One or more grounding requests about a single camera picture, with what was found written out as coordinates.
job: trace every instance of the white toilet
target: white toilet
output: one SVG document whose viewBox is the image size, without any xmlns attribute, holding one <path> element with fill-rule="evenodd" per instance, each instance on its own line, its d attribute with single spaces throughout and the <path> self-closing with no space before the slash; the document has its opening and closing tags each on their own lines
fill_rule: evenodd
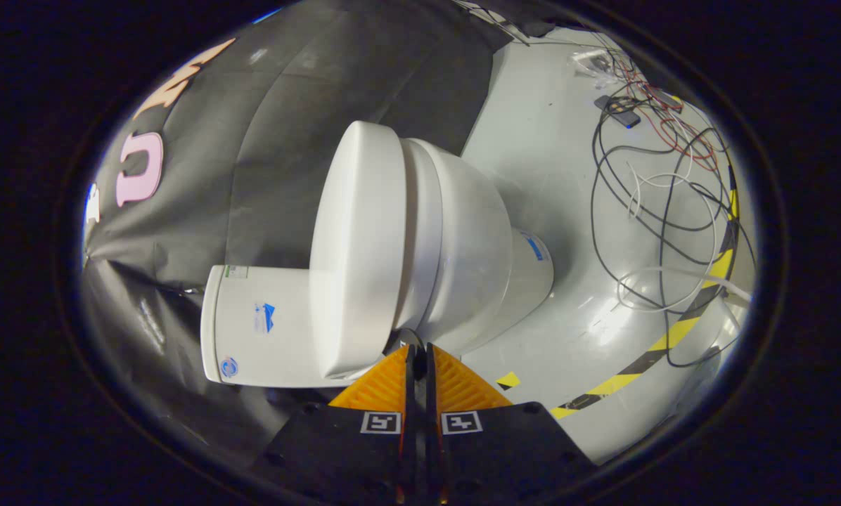
<svg viewBox="0 0 841 506">
<path fill-rule="evenodd" d="M 552 258 L 511 228 L 495 186 L 461 158 L 353 122 L 324 183 L 309 269 L 214 266 L 205 375 L 259 387 L 343 387 L 392 330 L 461 356 L 552 288 Z"/>
</svg>

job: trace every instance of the white cable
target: white cable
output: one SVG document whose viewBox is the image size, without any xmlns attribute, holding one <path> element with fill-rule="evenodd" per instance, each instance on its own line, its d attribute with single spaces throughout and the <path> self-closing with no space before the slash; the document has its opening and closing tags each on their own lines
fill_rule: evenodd
<svg viewBox="0 0 841 506">
<path fill-rule="evenodd" d="M 724 313 L 726 313 L 726 317 L 730 319 L 730 323 L 733 323 L 733 327 L 736 329 L 736 335 L 739 335 L 739 333 L 743 330 L 742 327 L 739 326 L 739 320 L 736 320 L 736 314 L 733 314 L 733 311 L 730 310 L 730 306 L 726 305 L 725 301 L 721 301 L 720 305 L 723 306 Z"/>
<path fill-rule="evenodd" d="M 743 300 L 748 301 L 748 302 L 752 301 L 752 294 L 749 294 L 749 292 L 746 292 L 742 288 L 739 288 L 738 286 L 734 285 L 732 282 L 730 282 L 727 279 L 719 278 L 719 276 L 710 275 L 709 273 L 700 273 L 700 272 L 696 272 L 696 271 L 688 271 L 688 270 L 685 270 L 685 269 L 672 268 L 671 266 L 650 266 L 650 268 L 636 269 L 635 271 L 629 273 L 629 275 L 626 275 L 626 276 L 623 276 L 623 278 L 620 278 L 620 280 L 623 281 L 624 279 L 630 278 L 630 276 L 637 275 L 637 273 L 649 272 L 649 271 L 668 271 L 668 272 L 674 272 L 674 273 L 681 273 L 682 275 L 688 275 L 691 278 L 699 278 L 702 281 L 713 281 L 714 283 L 717 283 L 718 285 L 723 286 L 723 288 L 726 288 L 727 290 L 729 290 L 733 294 L 739 295 L 740 297 L 743 298 Z"/>
<path fill-rule="evenodd" d="M 707 262 L 707 266 L 705 268 L 705 273 L 703 273 L 703 275 L 700 275 L 699 273 L 696 273 L 696 276 L 707 276 L 707 278 L 721 279 L 721 278 L 717 278 L 716 276 L 709 275 L 709 272 L 711 272 L 711 266 L 714 265 L 714 262 L 715 262 L 715 259 L 716 259 L 714 252 L 717 250 L 717 224 L 714 220 L 714 215 L 711 212 L 711 205 L 707 202 L 707 198 L 704 198 L 704 196 L 701 195 L 701 193 L 699 193 L 699 192 L 696 192 L 696 193 L 697 193 L 697 195 L 699 195 L 701 197 L 702 201 L 704 202 L 705 209 L 707 210 L 707 215 L 709 215 L 709 219 L 711 221 L 711 259 L 709 260 L 709 262 Z M 673 304 L 668 304 L 668 305 L 660 307 L 660 308 L 646 309 L 646 308 L 639 307 L 639 306 L 636 306 L 636 305 L 627 304 L 624 301 L 623 296 L 620 294 L 621 286 L 625 286 L 624 285 L 624 280 L 627 279 L 627 278 L 630 278 L 630 276 L 636 275 L 636 273 L 645 272 L 645 271 L 655 271 L 655 270 L 657 270 L 657 271 L 662 271 L 662 270 L 675 271 L 675 270 L 678 270 L 678 269 L 667 268 L 667 266 L 660 266 L 658 268 L 658 266 L 656 266 L 655 268 L 640 268 L 640 269 L 636 269 L 635 271 L 633 271 L 631 273 L 627 273 L 626 275 L 622 276 L 622 278 L 617 279 L 617 286 L 615 286 L 615 294 L 617 295 L 617 303 L 622 305 L 623 307 L 630 308 L 633 311 L 639 311 L 639 313 L 661 313 L 661 311 L 667 311 L 669 309 L 673 309 L 675 307 L 678 307 L 680 304 L 683 304 L 685 301 L 688 301 L 688 298 L 690 298 L 691 296 L 696 294 L 696 292 L 699 291 L 700 288 L 701 288 L 701 284 L 697 284 L 697 285 L 695 285 L 693 290 L 691 290 L 684 298 L 681 298 L 680 300 L 674 302 Z M 681 273 L 691 273 L 690 271 L 680 271 L 680 272 Z"/>
<path fill-rule="evenodd" d="M 630 174 L 633 175 L 633 182 L 636 183 L 636 192 L 633 192 L 630 195 L 630 202 L 627 202 L 627 220 L 630 218 L 636 218 L 639 215 L 639 210 L 642 209 L 642 185 L 640 185 L 639 180 L 641 177 L 636 173 L 636 170 L 633 170 L 632 164 L 627 161 L 627 167 L 630 167 Z M 633 199 L 636 198 L 636 211 L 632 210 L 633 207 Z"/>
</svg>

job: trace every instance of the yellow and black tape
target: yellow and black tape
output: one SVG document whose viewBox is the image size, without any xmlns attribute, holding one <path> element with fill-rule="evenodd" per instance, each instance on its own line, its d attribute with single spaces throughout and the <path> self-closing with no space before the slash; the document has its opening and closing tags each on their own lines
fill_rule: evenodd
<svg viewBox="0 0 841 506">
<path fill-rule="evenodd" d="M 502 388 L 502 390 L 511 390 L 512 388 L 520 384 L 520 378 L 518 377 L 518 375 L 514 374 L 514 371 L 511 371 L 508 372 L 507 375 L 504 375 L 503 377 L 495 380 L 495 382 L 498 384 L 499 387 Z"/>
<path fill-rule="evenodd" d="M 736 202 L 736 189 L 730 191 L 730 201 Z M 738 214 L 736 205 L 731 205 L 730 208 L 734 214 Z M 715 275 L 718 278 L 729 278 L 733 271 L 733 246 L 736 244 L 736 233 L 738 233 L 738 224 L 736 224 L 735 216 L 730 216 L 730 221 L 727 221 L 726 230 L 724 230 L 724 239 L 721 241 L 719 248 L 719 258 L 713 263 L 710 270 L 710 275 Z M 686 337 L 686 334 L 696 326 L 699 317 L 705 312 L 707 303 L 717 296 L 718 292 L 722 290 L 716 282 L 706 281 L 701 287 L 701 290 L 696 294 L 696 298 L 691 302 L 690 306 L 684 313 L 680 315 L 680 319 L 671 326 L 671 330 L 665 336 L 661 336 L 657 342 L 652 345 L 652 348 L 642 353 L 639 358 L 634 360 L 630 365 L 618 372 L 606 382 L 598 385 L 588 391 L 586 394 L 578 395 L 568 403 L 561 404 L 556 408 L 552 408 L 550 413 L 556 419 L 561 420 L 563 417 L 570 414 L 577 413 L 577 411 L 588 408 L 592 404 L 603 400 L 605 397 L 616 393 L 621 388 L 626 387 L 630 382 L 648 371 L 652 365 L 655 365 L 659 360 L 665 357 L 670 349 L 680 344 L 681 340 Z"/>
</svg>

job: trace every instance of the black fabric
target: black fabric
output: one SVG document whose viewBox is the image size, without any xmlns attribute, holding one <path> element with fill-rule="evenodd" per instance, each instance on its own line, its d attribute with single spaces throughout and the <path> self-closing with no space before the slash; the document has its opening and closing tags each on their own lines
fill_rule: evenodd
<svg viewBox="0 0 841 506">
<path fill-rule="evenodd" d="M 294 400 L 331 393 L 267 393 L 205 378 L 199 317 L 209 269 L 308 267 L 328 165 L 356 119 L 460 154 L 492 54 L 508 37 L 434 0 L 305 0 L 204 48 L 231 37 L 171 106 L 122 122 L 106 144 L 93 176 L 100 219 L 85 224 L 79 303 L 87 339 L 148 416 L 247 467 Z M 131 100 L 129 117 L 144 98 Z M 163 140 L 160 185 L 151 198 L 118 206 L 118 174 L 147 163 L 144 153 L 121 163 L 122 144 L 146 132 Z"/>
</svg>

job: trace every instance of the label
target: label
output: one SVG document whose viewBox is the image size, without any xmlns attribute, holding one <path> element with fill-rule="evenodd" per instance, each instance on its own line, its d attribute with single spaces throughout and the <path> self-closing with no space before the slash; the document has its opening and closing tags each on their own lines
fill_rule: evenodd
<svg viewBox="0 0 841 506">
<path fill-rule="evenodd" d="M 270 318 L 274 316 L 274 307 L 270 304 L 255 302 L 255 331 L 260 334 L 269 334 L 274 323 Z"/>
<path fill-rule="evenodd" d="M 227 266 L 227 272 L 224 273 L 224 278 L 249 278 L 249 268 L 247 266 Z"/>
<path fill-rule="evenodd" d="M 482 432 L 480 417 L 476 411 L 442 413 L 442 435 Z"/>
<path fill-rule="evenodd" d="M 532 247 L 533 253 L 536 254 L 537 262 L 542 262 L 544 259 L 549 260 L 548 253 L 546 252 L 546 247 L 542 244 L 542 241 L 540 241 L 538 237 L 532 236 L 529 233 L 525 233 L 524 231 L 520 231 L 520 234 L 524 239 L 527 240 L 527 244 L 530 244 L 530 247 Z"/>
<path fill-rule="evenodd" d="M 233 360 L 228 356 L 221 362 L 221 374 L 224 377 L 235 377 L 236 373 L 240 372 L 240 366 L 237 364 L 236 360 Z"/>
<path fill-rule="evenodd" d="M 365 411 L 361 422 L 362 434 L 401 434 L 402 414 L 395 411 Z"/>
</svg>

